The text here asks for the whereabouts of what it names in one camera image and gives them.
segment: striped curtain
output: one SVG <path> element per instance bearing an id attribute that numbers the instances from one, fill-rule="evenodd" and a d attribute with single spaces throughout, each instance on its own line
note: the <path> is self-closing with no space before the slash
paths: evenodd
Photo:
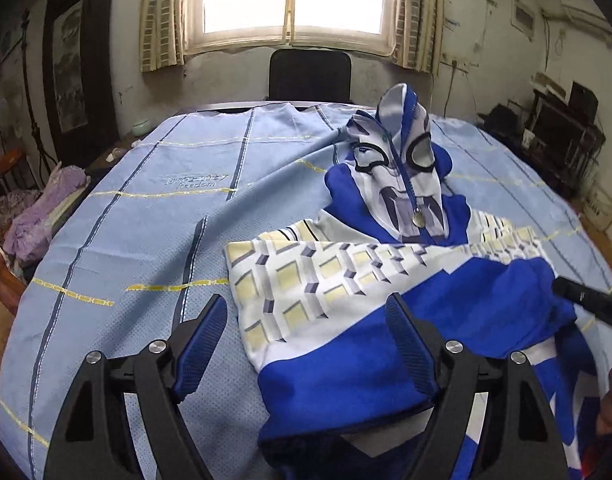
<path id="1" fill-rule="evenodd" d="M 151 72 L 183 64 L 183 0 L 142 0 L 140 66 Z"/>
<path id="2" fill-rule="evenodd" d="M 401 0 L 393 63 L 418 72 L 438 73 L 444 0 Z"/>

